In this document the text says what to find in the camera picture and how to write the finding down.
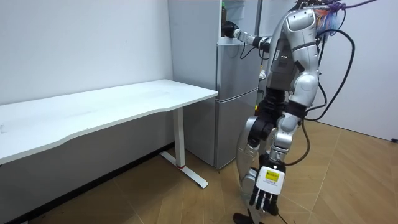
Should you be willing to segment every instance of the white wall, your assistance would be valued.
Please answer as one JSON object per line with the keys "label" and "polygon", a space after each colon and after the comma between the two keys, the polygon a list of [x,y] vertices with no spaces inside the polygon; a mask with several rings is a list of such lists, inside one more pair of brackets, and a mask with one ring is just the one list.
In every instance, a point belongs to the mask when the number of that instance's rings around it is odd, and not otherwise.
{"label": "white wall", "polygon": [[[0,2],[0,105],[172,79],[167,0]],[[0,223],[173,141],[159,113],[0,167]]]}
{"label": "white wall", "polygon": [[[363,0],[346,0],[354,4]],[[350,129],[391,140],[398,138],[398,104],[396,59],[398,46],[393,41],[398,31],[396,12],[398,1],[382,0],[347,10],[341,30],[355,41],[356,53],[347,82],[330,107],[322,123]],[[320,70],[320,78],[329,100],[335,94],[345,74],[351,45],[341,35],[330,38]],[[316,105],[322,104],[318,93]],[[317,117],[316,111],[309,117]]]}
{"label": "white wall", "polygon": [[0,2],[0,105],[172,79],[166,0]]}

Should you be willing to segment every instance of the refrigerator door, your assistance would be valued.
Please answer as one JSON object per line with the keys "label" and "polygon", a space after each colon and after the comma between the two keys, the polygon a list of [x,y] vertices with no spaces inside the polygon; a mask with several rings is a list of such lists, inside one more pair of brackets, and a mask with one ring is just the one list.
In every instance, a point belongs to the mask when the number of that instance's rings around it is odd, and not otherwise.
{"label": "refrigerator door", "polygon": [[[252,47],[246,46],[243,55]],[[218,100],[225,101],[256,89],[259,85],[261,59],[254,49],[240,59],[243,45],[219,45],[217,66]]]}
{"label": "refrigerator door", "polygon": [[238,98],[218,102],[216,125],[216,168],[220,169],[236,157],[236,144],[244,124],[254,116],[257,90]]}

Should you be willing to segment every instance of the yellow label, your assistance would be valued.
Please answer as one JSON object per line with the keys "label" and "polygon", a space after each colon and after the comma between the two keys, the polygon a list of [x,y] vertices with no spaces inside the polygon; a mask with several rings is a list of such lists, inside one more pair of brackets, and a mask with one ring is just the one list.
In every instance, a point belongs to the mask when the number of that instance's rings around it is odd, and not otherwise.
{"label": "yellow label", "polygon": [[267,171],[266,179],[269,179],[269,180],[278,182],[279,174],[278,174],[278,173],[275,173],[275,172],[273,172],[273,171]]}

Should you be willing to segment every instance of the black cable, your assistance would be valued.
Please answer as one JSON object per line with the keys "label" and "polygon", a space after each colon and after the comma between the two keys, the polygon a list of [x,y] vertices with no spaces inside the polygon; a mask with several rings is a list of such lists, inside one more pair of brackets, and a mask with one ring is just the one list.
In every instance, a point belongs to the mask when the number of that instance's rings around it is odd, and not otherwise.
{"label": "black cable", "polygon": [[299,162],[303,161],[303,159],[306,158],[306,156],[308,155],[308,153],[310,153],[310,149],[311,149],[311,142],[310,142],[310,138],[308,136],[307,130],[305,129],[305,125],[304,125],[304,119],[301,121],[301,125],[303,126],[303,132],[304,132],[304,136],[305,139],[307,140],[307,149],[305,150],[305,153],[302,157],[300,157],[299,159],[297,159],[294,162],[291,163],[285,163],[285,166],[292,166],[292,165],[296,165]]}
{"label": "black cable", "polygon": [[325,49],[325,42],[326,42],[326,35],[323,35],[322,37],[322,48],[321,52],[319,54],[319,59],[318,59],[318,67],[321,65],[322,57],[323,57],[323,51]]}
{"label": "black cable", "polygon": [[243,49],[242,49],[242,53],[241,53],[240,59],[244,59],[245,57],[247,57],[247,56],[250,54],[250,52],[251,52],[253,49],[256,48],[256,47],[253,47],[252,49],[249,50],[249,52],[248,52],[244,57],[242,57],[245,47],[246,47],[246,43],[243,44]]}
{"label": "black cable", "polygon": [[341,24],[340,24],[340,26],[338,27],[338,29],[340,29],[340,28],[343,26],[343,24],[344,24],[344,22],[345,22],[345,20],[346,20],[347,12],[346,12],[345,9],[343,10],[343,12],[344,12],[343,21],[341,22]]}
{"label": "black cable", "polygon": [[259,56],[262,60],[268,60],[268,58],[264,58],[264,51],[262,51],[262,56],[261,56],[261,50],[259,49]]}
{"label": "black cable", "polygon": [[338,33],[342,34],[343,36],[345,36],[345,37],[351,42],[351,45],[352,45],[351,57],[350,57],[350,59],[349,59],[348,67],[347,67],[346,73],[345,73],[345,75],[344,75],[344,78],[343,78],[343,80],[341,81],[341,84],[340,84],[340,86],[338,87],[338,89],[337,89],[335,95],[334,95],[333,98],[330,100],[329,105],[328,105],[328,106],[326,107],[326,109],[323,111],[323,113],[321,114],[321,116],[319,116],[318,118],[315,118],[315,119],[306,119],[307,121],[318,121],[318,120],[320,120],[321,118],[323,118],[323,116],[324,116],[324,115],[326,114],[326,112],[329,110],[330,106],[333,104],[333,102],[335,101],[336,97],[338,96],[338,94],[340,93],[341,89],[343,88],[343,86],[344,86],[344,84],[345,84],[345,82],[346,82],[346,80],[347,80],[349,71],[351,70],[351,66],[353,65],[354,56],[355,56],[355,42],[354,42],[354,40],[353,40],[347,33],[343,32],[343,31],[341,31],[341,30],[336,30],[336,29],[328,29],[328,30],[325,30],[325,31],[321,32],[320,34],[318,34],[318,36],[319,36],[319,35],[322,35],[322,34],[324,34],[324,33],[326,33],[326,32],[330,32],[330,31],[332,31],[332,32],[338,32]]}

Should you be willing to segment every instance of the baseboard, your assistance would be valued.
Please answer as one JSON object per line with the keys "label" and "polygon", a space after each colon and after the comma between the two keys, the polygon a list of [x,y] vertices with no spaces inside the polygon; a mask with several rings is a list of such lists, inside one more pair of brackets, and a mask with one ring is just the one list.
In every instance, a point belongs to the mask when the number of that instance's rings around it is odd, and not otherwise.
{"label": "baseboard", "polygon": [[163,146],[160,149],[158,149],[154,152],[151,152],[148,155],[143,156],[133,162],[130,162],[129,164],[127,164],[125,166],[122,166],[112,172],[109,172],[109,173],[105,174],[104,176],[99,177],[99,178],[97,178],[97,179],[95,179],[95,180],[75,189],[75,190],[72,190],[71,192],[62,195],[61,197],[56,198],[56,199],[52,200],[51,202],[48,202],[38,208],[35,208],[32,211],[25,213],[13,220],[7,222],[6,224],[21,224],[27,220],[32,220],[34,218],[37,218],[37,217],[43,215],[44,213],[50,211],[51,209],[53,209],[57,206],[60,206],[61,204],[95,188],[96,186],[98,186],[100,184],[105,183],[106,181],[112,179],[113,177],[116,177],[116,176],[124,173],[125,171],[132,169],[133,167],[138,166],[139,164],[142,164],[143,162],[148,161],[149,159],[152,159],[153,157],[159,155],[159,153],[164,152],[173,147],[174,147],[174,142],[172,142],[166,146]]}

